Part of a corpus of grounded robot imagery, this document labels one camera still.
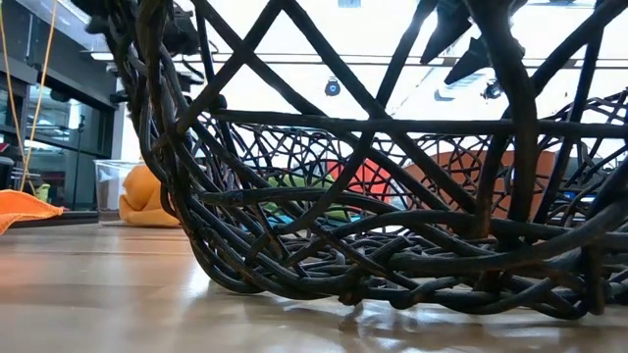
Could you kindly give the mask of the dark woven wicker basket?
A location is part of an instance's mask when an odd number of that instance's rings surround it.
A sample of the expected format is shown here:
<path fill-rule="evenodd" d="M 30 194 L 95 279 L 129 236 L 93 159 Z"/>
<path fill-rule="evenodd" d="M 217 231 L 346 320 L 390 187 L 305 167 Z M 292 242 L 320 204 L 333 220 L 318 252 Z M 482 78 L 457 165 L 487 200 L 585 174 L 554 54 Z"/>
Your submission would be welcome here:
<path fill-rule="evenodd" d="M 527 0 L 463 0 L 506 106 L 494 119 L 402 120 L 387 106 L 438 0 L 417 0 L 376 91 L 340 59 L 298 0 L 266 0 L 239 35 L 190 0 L 202 64 L 163 43 L 167 0 L 118 3 L 109 46 L 142 158 L 204 273 L 243 294 L 344 305 L 434 303 L 471 315 L 529 308 L 577 320 L 628 307 L 628 84 L 590 93 L 605 28 L 628 0 L 598 0 L 529 73 L 511 32 Z M 215 53 L 231 53 L 225 64 Z M 261 53 L 318 54 L 269 65 Z M 581 68 L 565 69 L 570 58 Z M 338 96 L 324 88 L 329 77 Z M 370 159 L 389 202 L 346 190 Z M 270 177 L 329 189 L 273 187 Z M 332 204 L 374 217 L 326 229 Z M 291 224 L 270 226 L 282 213 Z"/>

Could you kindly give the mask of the red blurred object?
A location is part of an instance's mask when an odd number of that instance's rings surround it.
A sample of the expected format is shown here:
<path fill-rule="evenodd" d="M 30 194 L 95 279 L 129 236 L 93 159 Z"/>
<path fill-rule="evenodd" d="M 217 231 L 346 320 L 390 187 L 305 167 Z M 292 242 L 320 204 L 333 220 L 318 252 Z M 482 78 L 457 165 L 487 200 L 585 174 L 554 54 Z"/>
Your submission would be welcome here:
<path fill-rule="evenodd" d="M 365 159 L 349 181 L 346 190 L 389 202 L 390 180 L 391 175 L 385 169 L 374 161 Z"/>

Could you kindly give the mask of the black tripod stand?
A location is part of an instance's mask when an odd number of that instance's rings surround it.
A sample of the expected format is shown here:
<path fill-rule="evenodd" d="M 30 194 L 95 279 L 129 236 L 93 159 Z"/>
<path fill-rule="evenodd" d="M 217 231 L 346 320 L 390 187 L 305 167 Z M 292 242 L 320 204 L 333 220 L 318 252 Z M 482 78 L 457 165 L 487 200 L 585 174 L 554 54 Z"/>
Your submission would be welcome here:
<path fill-rule="evenodd" d="M 77 128 L 77 132 L 78 132 L 78 145 L 77 145 L 77 155 L 76 155 L 76 164 L 75 164 L 75 181 L 74 181 L 74 188 L 73 188 L 73 201 L 72 201 L 72 207 L 71 210 L 75 210 L 76 209 L 76 205 L 77 205 L 77 198 L 78 198 L 78 185 L 79 185 L 79 159 L 80 159 L 80 153 L 81 153 L 81 139 L 82 139 L 82 133 L 84 132 L 84 121 L 85 121 L 85 116 L 83 114 L 79 115 L 80 120 L 79 120 L 79 124 L 78 124 L 78 128 Z"/>

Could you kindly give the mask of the clear plastic bin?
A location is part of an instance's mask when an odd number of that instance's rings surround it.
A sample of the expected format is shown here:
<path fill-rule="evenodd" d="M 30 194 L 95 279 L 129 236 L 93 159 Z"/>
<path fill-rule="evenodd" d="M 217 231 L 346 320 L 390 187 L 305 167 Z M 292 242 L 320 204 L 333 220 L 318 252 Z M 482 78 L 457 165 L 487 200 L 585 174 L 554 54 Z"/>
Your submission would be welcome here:
<path fill-rule="evenodd" d="M 104 227 L 119 227 L 125 222 L 119 215 L 120 197 L 126 192 L 124 181 L 142 161 L 94 160 L 98 223 Z"/>

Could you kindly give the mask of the orange microfiber towel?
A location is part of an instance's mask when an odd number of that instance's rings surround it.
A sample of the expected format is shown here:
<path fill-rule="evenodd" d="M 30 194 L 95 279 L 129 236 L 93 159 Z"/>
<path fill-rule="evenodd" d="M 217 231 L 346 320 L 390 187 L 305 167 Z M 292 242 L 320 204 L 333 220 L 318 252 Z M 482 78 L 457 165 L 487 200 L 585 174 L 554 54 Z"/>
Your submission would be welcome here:
<path fill-rule="evenodd" d="M 14 223 L 50 219 L 63 213 L 63 208 L 30 194 L 12 189 L 0 190 L 0 235 Z"/>
<path fill-rule="evenodd" d="M 134 166 L 123 182 L 119 216 L 133 226 L 178 227 L 179 220 L 161 206 L 161 183 L 147 166 Z"/>

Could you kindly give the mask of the green microfiber towel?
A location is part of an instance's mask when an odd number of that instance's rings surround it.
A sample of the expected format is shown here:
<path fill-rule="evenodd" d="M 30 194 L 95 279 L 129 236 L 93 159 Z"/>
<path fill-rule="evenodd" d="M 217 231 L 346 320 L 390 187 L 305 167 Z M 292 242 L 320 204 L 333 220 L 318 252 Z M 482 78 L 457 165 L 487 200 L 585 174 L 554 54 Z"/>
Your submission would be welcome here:
<path fill-rule="evenodd" d="M 279 178 L 270 177 L 268 182 L 273 187 L 317 187 L 329 189 L 335 182 L 335 179 L 332 176 L 327 175 L 325 176 L 324 181 L 318 180 L 314 177 L 310 183 L 306 183 L 306 179 L 302 176 L 282 175 Z M 336 220 L 349 220 L 347 213 L 340 209 L 340 204 L 332 204 L 325 212 L 325 215 Z"/>

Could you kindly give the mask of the black aluminium table frame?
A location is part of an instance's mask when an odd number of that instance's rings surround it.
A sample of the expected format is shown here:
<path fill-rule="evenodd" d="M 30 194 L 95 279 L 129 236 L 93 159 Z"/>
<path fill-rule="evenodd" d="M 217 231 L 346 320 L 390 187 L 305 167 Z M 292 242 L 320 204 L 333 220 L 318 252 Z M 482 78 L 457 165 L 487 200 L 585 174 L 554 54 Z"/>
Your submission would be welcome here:
<path fill-rule="evenodd" d="M 49 219 L 16 222 L 11 228 L 21 227 L 59 227 L 81 224 L 97 224 L 98 214 L 95 211 L 70 211 Z"/>

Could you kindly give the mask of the grey horizontal beam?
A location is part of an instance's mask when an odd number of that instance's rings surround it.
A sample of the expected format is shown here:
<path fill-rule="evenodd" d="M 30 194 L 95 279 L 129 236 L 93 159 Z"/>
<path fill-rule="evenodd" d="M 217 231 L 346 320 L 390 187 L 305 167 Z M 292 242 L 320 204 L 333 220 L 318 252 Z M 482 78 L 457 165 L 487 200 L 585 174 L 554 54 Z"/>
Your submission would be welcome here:
<path fill-rule="evenodd" d="M 212 62 L 215 64 L 225 64 L 232 57 L 231 53 L 215 53 L 212 55 Z M 257 54 L 257 58 L 269 65 L 324 65 L 323 59 L 318 54 L 294 54 L 294 53 L 261 53 Z M 340 55 L 340 59 L 349 66 L 387 66 L 391 60 L 391 56 L 384 55 L 358 55 L 344 54 Z M 462 60 L 462 57 L 440 56 L 429 63 L 423 63 L 420 56 L 409 56 L 406 66 L 418 67 L 447 67 L 453 68 Z M 191 65 L 201 65 L 202 60 L 199 55 L 193 56 L 176 56 L 173 61 L 176 64 L 188 63 Z M 541 58 L 524 58 L 522 63 L 527 69 L 538 68 L 545 60 Z M 564 64 L 565 69 L 581 68 L 584 64 L 583 58 L 570 58 Z M 597 59 L 597 68 L 601 70 L 628 70 L 628 59 L 600 58 Z"/>

